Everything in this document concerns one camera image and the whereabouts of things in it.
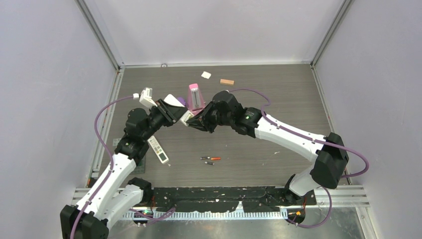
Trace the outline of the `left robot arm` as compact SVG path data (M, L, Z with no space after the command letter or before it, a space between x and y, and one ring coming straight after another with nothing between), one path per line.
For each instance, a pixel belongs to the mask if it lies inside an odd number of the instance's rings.
M154 102L148 111L135 108L128 113L124 135L114 154L110 154L103 174L78 203L62 209L63 238L106 239L115 223L133 206L152 202L151 183L141 178L131 179L120 193L117 190L144 158L154 133L177 123L187 112L183 104L168 95Z

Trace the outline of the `white battery cover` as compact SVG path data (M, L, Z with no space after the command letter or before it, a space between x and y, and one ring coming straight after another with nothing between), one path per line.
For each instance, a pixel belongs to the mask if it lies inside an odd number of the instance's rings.
M205 79L209 79L211 77L211 73L203 71L203 73L201 74L201 77Z

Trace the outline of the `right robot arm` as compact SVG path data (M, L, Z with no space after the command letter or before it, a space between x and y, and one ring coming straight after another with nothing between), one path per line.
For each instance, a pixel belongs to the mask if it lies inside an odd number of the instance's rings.
M320 186L337 188L349 160L339 135L300 130L262 110L243 107L228 91L217 93L204 109L186 120L186 125L209 133L217 126L229 126L240 135L273 142L306 158L311 166L292 175L283 190L285 200L293 205Z

